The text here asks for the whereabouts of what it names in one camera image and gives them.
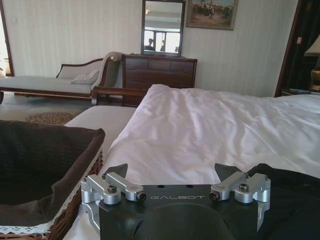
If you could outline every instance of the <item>mirror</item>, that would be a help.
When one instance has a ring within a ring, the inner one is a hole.
[[[141,53],[180,56],[184,0],[143,0]]]

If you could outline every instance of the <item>brown fabric liner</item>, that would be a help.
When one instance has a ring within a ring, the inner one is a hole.
[[[0,120],[0,225],[51,221],[104,138],[102,129]]]
[[[103,166],[102,154],[98,156],[93,167],[88,175],[98,174]],[[79,206],[81,204],[81,190],[76,192],[72,201],[68,204],[67,208],[61,213],[61,215],[54,221],[54,225],[51,226],[47,233],[35,233],[35,234],[1,234],[0,239],[15,239],[15,240],[62,240],[67,234],[68,230],[74,223],[78,214]]]

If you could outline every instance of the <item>silver metal clamp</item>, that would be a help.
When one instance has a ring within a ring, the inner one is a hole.
[[[234,191],[234,199],[243,204],[258,203],[257,231],[264,221],[265,211],[270,209],[271,180],[264,174],[256,173],[249,177],[246,173],[237,171],[221,183],[211,186],[210,198],[213,201],[223,201]]]
[[[107,205],[121,201],[121,192],[132,202],[143,202],[146,194],[144,187],[133,184],[114,172],[107,173],[105,180],[97,175],[89,175],[81,181],[81,200],[84,210],[89,214],[89,222],[100,235],[99,207],[96,201],[103,200]]]

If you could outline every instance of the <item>chaise longue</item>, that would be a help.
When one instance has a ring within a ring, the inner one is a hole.
[[[123,53],[109,52],[104,58],[84,64],[62,64],[56,77],[14,76],[0,78],[0,104],[4,92],[28,95],[62,96],[68,98],[91,99],[97,105],[98,87],[112,88],[116,84]],[[98,78],[93,84],[72,84],[71,80],[79,75],[99,70]]]

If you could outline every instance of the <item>wooden dresser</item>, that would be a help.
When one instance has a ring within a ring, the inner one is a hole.
[[[149,89],[153,84],[164,84],[172,88],[195,87],[197,59],[159,55],[123,55],[122,87],[127,89]],[[124,96],[125,106],[136,106],[141,97]]]

